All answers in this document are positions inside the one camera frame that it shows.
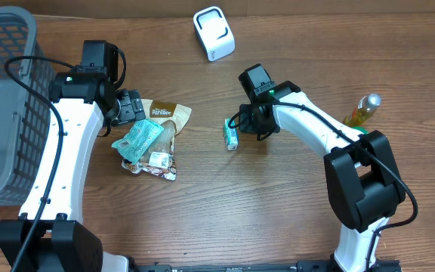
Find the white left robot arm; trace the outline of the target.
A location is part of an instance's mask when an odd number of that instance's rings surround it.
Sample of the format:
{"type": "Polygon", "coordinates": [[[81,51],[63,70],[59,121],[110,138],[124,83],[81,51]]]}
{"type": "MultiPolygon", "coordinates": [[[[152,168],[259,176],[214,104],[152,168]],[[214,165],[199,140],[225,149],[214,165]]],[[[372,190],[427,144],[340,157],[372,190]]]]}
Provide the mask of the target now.
{"type": "Polygon", "coordinates": [[[88,163],[99,131],[116,118],[116,84],[95,68],[58,73],[49,85],[51,126],[35,183],[16,220],[0,222],[13,271],[133,271],[82,224],[88,163]]]}

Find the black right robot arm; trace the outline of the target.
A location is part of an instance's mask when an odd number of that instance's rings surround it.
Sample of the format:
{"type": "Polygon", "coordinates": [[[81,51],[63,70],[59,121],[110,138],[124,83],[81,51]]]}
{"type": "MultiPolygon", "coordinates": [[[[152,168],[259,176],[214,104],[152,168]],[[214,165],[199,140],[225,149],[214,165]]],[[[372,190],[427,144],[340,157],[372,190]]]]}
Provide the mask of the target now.
{"type": "Polygon", "coordinates": [[[261,64],[239,75],[249,104],[239,108],[239,130],[259,141],[289,131],[323,158],[329,204],[341,222],[339,244],[327,260],[298,261],[298,271],[400,271],[398,261],[375,256],[378,238],[406,198],[388,139],[364,134],[315,106],[290,81],[275,83],[261,64]]]}

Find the yellow oil bottle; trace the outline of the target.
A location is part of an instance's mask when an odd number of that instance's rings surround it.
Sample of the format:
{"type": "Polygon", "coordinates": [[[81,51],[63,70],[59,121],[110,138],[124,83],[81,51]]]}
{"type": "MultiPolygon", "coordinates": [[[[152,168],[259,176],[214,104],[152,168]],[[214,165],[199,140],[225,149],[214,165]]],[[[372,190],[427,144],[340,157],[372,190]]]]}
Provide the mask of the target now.
{"type": "Polygon", "coordinates": [[[349,127],[358,127],[370,119],[381,105],[379,94],[368,94],[358,103],[350,115],[345,116],[343,123],[349,127]]]}

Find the teal wipes packet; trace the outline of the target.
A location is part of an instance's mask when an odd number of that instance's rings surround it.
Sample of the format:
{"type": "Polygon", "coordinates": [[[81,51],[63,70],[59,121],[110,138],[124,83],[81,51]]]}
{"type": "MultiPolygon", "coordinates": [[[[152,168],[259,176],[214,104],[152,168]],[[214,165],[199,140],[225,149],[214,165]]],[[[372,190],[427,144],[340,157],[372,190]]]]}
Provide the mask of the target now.
{"type": "Polygon", "coordinates": [[[122,139],[113,142],[112,148],[116,149],[123,159],[135,164],[163,131],[164,128],[158,123],[143,119],[135,122],[122,139]]]}

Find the brown PaniTree snack pouch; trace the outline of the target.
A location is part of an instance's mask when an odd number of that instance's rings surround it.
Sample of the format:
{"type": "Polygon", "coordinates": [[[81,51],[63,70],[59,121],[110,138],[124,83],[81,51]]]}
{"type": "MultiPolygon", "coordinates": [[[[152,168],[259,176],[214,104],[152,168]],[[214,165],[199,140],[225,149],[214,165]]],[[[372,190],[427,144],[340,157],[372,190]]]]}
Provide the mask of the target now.
{"type": "Polygon", "coordinates": [[[177,169],[174,160],[174,139],[189,121],[192,109],[176,103],[143,99],[146,118],[163,127],[163,132],[151,143],[138,162],[122,160],[122,167],[134,174],[146,172],[174,181],[177,169]]]}

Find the teal Kleenex tissue pack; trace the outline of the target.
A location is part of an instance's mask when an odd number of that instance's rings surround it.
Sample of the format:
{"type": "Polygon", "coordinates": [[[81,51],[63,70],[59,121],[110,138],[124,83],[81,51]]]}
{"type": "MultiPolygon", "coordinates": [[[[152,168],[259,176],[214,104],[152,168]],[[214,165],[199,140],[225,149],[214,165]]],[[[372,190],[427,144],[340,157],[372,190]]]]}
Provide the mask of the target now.
{"type": "Polygon", "coordinates": [[[231,122],[232,128],[229,127],[230,119],[224,120],[224,143],[226,148],[231,150],[236,150],[239,146],[239,138],[237,129],[234,128],[235,122],[231,122]]]}

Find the green lid jar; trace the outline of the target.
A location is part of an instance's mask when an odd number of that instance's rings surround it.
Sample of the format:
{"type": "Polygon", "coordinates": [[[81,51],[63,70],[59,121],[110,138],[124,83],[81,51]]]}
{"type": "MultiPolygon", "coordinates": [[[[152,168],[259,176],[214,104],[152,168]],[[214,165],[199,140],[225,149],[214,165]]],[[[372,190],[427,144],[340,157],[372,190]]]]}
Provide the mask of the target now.
{"type": "Polygon", "coordinates": [[[352,127],[353,129],[356,129],[357,131],[360,131],[363,134],[368,134],[367,130],[365,130],[362,127],[352,127]]]}

